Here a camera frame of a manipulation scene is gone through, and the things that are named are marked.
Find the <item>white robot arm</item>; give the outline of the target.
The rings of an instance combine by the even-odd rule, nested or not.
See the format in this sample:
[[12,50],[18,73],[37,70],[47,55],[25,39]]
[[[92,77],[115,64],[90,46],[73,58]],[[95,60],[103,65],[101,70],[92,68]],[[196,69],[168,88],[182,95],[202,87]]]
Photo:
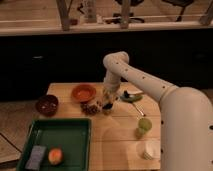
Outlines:
[[125,79],[155,100],[161,113],[161,171],[213,171],[213,104],[201,91],[178,87],[129,65],[125,52],[106,55],[104,88]]

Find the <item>tan black gripper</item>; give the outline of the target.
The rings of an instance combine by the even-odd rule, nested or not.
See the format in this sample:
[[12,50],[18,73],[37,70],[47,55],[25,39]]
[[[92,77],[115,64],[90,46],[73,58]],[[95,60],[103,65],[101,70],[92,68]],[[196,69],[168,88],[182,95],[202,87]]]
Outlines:
[[117,95],[115,92],[111,92],[107,89],[103,90],[102,95],[102,112],[105,115],[109,115],[111,113],[114,102],[116,101]]

